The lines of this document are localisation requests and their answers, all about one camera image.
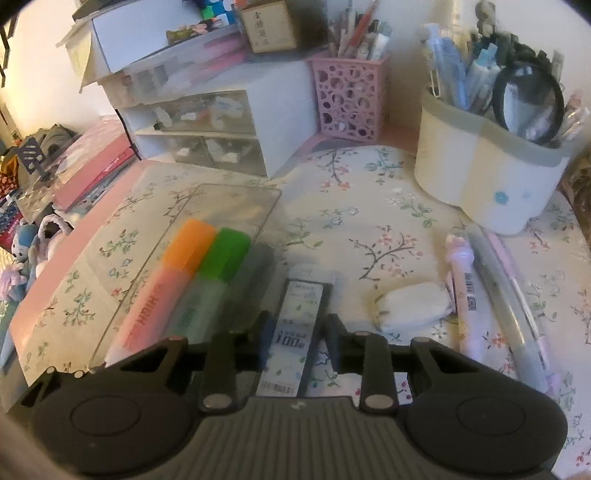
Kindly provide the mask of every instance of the green highlighter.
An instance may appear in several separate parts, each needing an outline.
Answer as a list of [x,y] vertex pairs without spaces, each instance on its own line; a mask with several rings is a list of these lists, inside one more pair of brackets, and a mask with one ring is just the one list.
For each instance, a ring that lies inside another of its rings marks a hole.
[[189,343],[209,341],[222,311],[228,284],[250,246],[247,234],[231,228],[220,229],[199,271],[174,308],[167,336],[184,336]]

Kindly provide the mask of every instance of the white wall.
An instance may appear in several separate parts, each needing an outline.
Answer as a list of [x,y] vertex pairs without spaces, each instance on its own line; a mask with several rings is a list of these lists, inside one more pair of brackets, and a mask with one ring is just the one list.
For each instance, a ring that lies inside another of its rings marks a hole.
[[[503,28],[519,36],[532,48],[549,56],[554,49],[566,56],[562,82],[565,95],[575,88],[584,91],[583,101],[591,108],[591,25],[561,0],[492,0]],[[348,0],[327,0],[329,16],[345,9]],[[418,128],[419,95],[427,81],[419,50],[420,27],[427,22],[452,24],[452,10],[461,12],[461,22],[475,27],[474,6],[478,0],[381,0],[376,17],[394,29],[391,48],[391,97],[389,111],[394,122]],[[369,0],[354,0],[363,11]]]
[[83,131],[100,115],[113,113],[98,85],[78,94],[64,47],[56,48],[73,24],[74,0],[33,0],[18,19],[9,39],[11,54],[6,86],[0,97],[23,136],[55,123]]

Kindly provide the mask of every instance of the pink book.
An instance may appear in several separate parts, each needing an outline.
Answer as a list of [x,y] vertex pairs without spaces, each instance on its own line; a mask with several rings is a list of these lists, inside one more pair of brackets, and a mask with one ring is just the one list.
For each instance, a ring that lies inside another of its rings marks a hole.
[[106,169],[115,168],[113,163],[124,162],[131,154],[129,139],[119,119],[115,116],[101,119],[56,161],[61,185],[54,193],[54,204],[68,210],[105,178],[109,173]]

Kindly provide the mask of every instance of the orange highlighter cap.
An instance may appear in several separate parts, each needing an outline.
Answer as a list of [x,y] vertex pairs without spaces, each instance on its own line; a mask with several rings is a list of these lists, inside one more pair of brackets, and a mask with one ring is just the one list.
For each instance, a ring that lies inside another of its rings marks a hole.
[[195,275],[216,234],[216,229],[208,223],[187,220],[164,251],[162,265]]

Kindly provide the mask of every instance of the pink pen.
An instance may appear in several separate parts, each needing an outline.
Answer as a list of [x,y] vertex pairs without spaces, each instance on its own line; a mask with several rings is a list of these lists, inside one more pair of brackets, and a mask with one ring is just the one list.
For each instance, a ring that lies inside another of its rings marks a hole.
[[460,351],[462,354],[482,361],[480,338],[475,328],[478,323],[476,296],[472,279],[474,252],[470,242],[461,236],[449,234],[446,238],[446,261],[452,268],[453,289],[456,298],[458,327],[460,330]]
[[538,347],[538,351],[540,353],[540,360],[542,362],[542,367],[546,373],[546,380],[548,381],[548,387],[551,390],[557,388],[557,383],[560,382],[560,378],[552,371],[552,364],[551,361],[551,354],[550,354],[550,345],[548,344],[548,339],[546,335],[542,335],[540,333],[540,329],[538,328],[538,324],[535,321],[534,312],[531,311],[529,304],[527,303],[527,299],[523,291],[521,290],[521,286],[519,285],[519,280],[517,277],[517,269],[515,268],[515,263],[513,259],[509,255],[509,252],[506,250],[505,246],[501,242],[501,239],[493,233],[486,229],[483,229],[486,237],[489,239],[491,243],[492,249],[495,251],[496,256],[500,260],[501,264],[503,265],[503,269],[505,273],[509,277],[511,281],[511,285],[513,286],[513,290],[515,294],[519,298],[519,303],[521,304],[521,308],[523,309],[523,313],[525,314],[525,318],[527,319],[527,323],[530,327],[531,334],[534,337],[535,344]]

